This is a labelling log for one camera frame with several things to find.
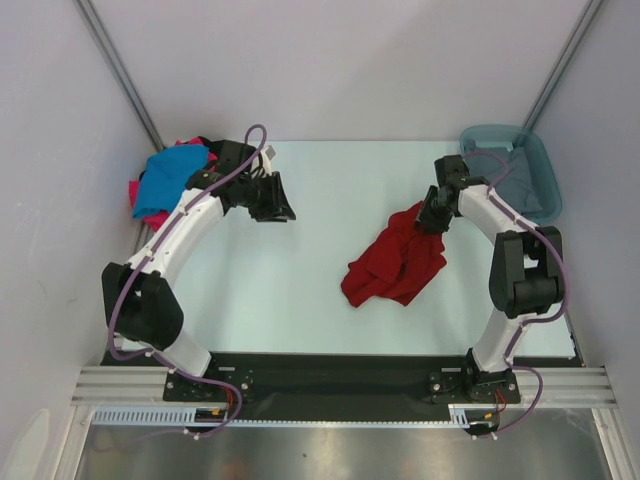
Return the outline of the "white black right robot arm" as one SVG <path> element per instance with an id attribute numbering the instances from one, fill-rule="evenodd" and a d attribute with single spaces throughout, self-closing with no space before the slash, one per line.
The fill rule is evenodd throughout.
<path id="1" fill-rule="evenodd" d="M 430 374 L 431 400 L 489 404 L 506 397 L 516 402 L 516 347 L 530 326 L 557 320 L 568 305 L 561 233 L 519 214 L 495 183 L 470 173 L 463 156 L 444 156 L 434 166 L 437 182 L 427 191 L 415 227 L 443 234 L 454 218 L 464 217 L 485 235 L 493 246 L 488 281 L 493 310 L 460 370 Z"/>

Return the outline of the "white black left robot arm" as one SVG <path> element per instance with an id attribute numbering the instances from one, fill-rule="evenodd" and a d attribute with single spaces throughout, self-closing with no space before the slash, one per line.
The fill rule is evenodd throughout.
<path id="1" fill-rule="evenodd" d="M 211 353 L 185 329 L 173 291 L 177 277 L 204 235 L 233 208 L 246 209 L 257 222 L 296 218 L 272 167 L 272 146 L 222 140 L 213 147 L 216 161 L 188 178 L 160 229 L 127 262 L 109 263 L 101 276 L 109 337 L 135 342 L 139 354 L 187 373 L 187 389 L 202 400 L 219 392 L 221 376 L 209 368 Z"/>

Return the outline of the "red t shirt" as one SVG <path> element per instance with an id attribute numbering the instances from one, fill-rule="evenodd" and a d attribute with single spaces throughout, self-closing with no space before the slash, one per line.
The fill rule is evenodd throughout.
<path id="1" fill-rule="evenodd" d="M 391 215 L 376 240 L 348 264 L 341 290 L 352 307 L 373 297 L 408 306 L 446 266 L 442 236 L 415 227 L 421 206 L 418 202 Z"/>

